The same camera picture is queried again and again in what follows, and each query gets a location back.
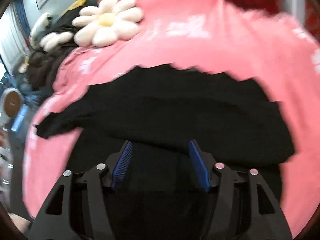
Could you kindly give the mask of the round wooden disc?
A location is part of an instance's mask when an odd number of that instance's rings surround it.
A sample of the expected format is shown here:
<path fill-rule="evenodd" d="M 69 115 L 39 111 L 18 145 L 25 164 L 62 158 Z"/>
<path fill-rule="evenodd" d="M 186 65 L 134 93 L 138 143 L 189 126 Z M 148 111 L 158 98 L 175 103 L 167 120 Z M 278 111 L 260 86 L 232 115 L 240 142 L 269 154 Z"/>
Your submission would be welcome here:
<path fill-rule="evenodd" d="M 1 96 L 1 114 L 14 117 L 23 105 L 23 96 L 16 88 L 7 88 Z"/>

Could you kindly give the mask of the dark brown puffer jacket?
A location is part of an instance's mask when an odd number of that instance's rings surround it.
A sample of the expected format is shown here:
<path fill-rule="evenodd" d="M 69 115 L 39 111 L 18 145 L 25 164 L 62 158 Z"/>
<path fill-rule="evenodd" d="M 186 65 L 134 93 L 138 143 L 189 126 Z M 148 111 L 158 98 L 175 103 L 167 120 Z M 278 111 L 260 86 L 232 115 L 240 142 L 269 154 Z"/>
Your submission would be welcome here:
<path fill-rule="evenodd" d="M 58 45 L 48 52 L 43 49 L 34 51 L 29 57 L 27 68 L 27 80 L 32 88 L 52 89 L 60 64 L 75 48 L 76 46 L 67 43 Z"/>

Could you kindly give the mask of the blue bottle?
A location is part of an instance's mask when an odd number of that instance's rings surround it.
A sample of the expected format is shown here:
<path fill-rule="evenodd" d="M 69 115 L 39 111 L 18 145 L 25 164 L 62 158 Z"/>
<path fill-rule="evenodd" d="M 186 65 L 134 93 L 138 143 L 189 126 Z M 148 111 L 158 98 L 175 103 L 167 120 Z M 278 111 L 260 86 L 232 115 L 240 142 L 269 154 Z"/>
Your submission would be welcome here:
<path fill-rule="evenodd" d="M 20 110 L 18 111 L 15 120 L 11 126 L 11 131 L 13 133 L 17 133 L 19 129 L 21 128 L 23 121 L 29 111 L 29 106 L 26 104 L 23 104 Z"/>

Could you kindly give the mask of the pink fleece blanket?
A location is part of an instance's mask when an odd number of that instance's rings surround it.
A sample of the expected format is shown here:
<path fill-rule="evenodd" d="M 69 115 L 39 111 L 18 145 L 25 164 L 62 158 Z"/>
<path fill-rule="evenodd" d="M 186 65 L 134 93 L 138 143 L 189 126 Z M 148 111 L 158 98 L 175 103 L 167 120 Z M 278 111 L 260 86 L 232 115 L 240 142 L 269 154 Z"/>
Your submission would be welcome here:
<path fill-rule="evenodd" d="M 292 16 L 243 11 L 225 0 L 136 0 L 140 33 L 105 48 L 80 47 L 59 68 L 55 92 L 35 114 L 24 152 L 23 201 L 36 216 L 64 171 L 80 134 L 42 139 L 35 126 L 80 99 L 89 85 L 111 81 L 136 65 L 171 63 L 209 73 L 255 77 L 281 113 L 296 153 L 281 166 L 281 208 L 293 237 L 319 205 L 319 43 Z"/>

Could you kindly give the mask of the yellow and black cloth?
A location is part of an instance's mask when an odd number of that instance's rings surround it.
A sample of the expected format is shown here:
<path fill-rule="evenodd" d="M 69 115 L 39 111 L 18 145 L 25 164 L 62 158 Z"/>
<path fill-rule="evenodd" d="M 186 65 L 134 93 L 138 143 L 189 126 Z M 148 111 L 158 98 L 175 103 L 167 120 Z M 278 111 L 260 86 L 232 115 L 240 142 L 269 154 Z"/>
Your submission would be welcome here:
<path fill-rule="evenodd" d="M 62 17 L 66 12 L 68 12 L 70 10 L 74 10 L 78 7 L 85 5 L 86 2 L 87 2 L 87 0 L 77 0 L 77 1 L 73 2 L 60 16 Z"/>

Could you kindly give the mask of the large daisy flower pillow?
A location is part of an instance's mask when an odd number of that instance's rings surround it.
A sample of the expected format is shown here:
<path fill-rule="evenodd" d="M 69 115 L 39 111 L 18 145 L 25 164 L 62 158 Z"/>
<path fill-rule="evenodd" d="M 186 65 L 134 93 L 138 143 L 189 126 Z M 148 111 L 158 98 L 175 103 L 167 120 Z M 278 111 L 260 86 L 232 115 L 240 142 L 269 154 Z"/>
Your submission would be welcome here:
<path fill-rule="evenodd" d="M 136 0 L 101 0 L 96 7 L 82 8 L 72 20 L 72 25 L 80 28 L 74 42 L 79 46 L 106 47 L 119 40 L 128 41 L 139 33 L 143 17 Z"/>

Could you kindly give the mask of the black garment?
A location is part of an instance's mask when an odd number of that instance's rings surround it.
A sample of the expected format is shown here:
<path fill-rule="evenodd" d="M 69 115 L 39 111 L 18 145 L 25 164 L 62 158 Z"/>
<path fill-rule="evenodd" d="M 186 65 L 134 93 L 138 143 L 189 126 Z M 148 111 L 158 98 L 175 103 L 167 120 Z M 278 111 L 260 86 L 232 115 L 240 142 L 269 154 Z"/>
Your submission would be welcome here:
<path fill-rule="evenodd" d="M 256 168 L 280 196 L 279 165 L 295 151 L 278 103 L 255 80 L 168 64 L 137 66 L 114 81 L 91 85 L 36 129 L 47 139 L 78 127 L 82 133 L 67 166 L 88 170 L 128 140 L 136 148 L 128 180 L 133 189 L 148 189 L 152 182 L 172 188 L 178 169 L 189 169 L 188 144 L 196 140 L 201 150 L 235 170 Z"/>

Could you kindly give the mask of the white plush toy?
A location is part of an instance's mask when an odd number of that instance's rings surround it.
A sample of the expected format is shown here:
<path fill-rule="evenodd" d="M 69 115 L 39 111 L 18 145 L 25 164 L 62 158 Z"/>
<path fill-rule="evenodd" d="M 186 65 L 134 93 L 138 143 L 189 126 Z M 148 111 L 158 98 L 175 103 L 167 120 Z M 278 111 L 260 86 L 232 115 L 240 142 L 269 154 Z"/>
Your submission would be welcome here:
<path fill-rule="evenodd" d="M 29 42 L 33 48 L 36 48 L 36 40 L 38 36 L 49 27 L 51 19 L 52 16 L 49 13 L 45 12 L 38 18 L 38 20 L 34 24 L 29 35 Z"/>

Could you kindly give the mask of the small daisy flower pillow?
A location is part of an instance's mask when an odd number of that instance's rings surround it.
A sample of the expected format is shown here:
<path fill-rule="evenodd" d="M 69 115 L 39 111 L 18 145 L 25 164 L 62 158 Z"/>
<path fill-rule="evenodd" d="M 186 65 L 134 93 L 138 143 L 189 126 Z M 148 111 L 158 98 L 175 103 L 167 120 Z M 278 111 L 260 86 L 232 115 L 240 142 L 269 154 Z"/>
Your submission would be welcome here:
<path fill-rule="evenodd" d="M 49 52 L 60 44 L 68 43 L 73 39 L 73 36 L 74 34 L 69 31 L 62 33 L 49 33 L 41 39 L 39 46 L 45 52 Z"/>

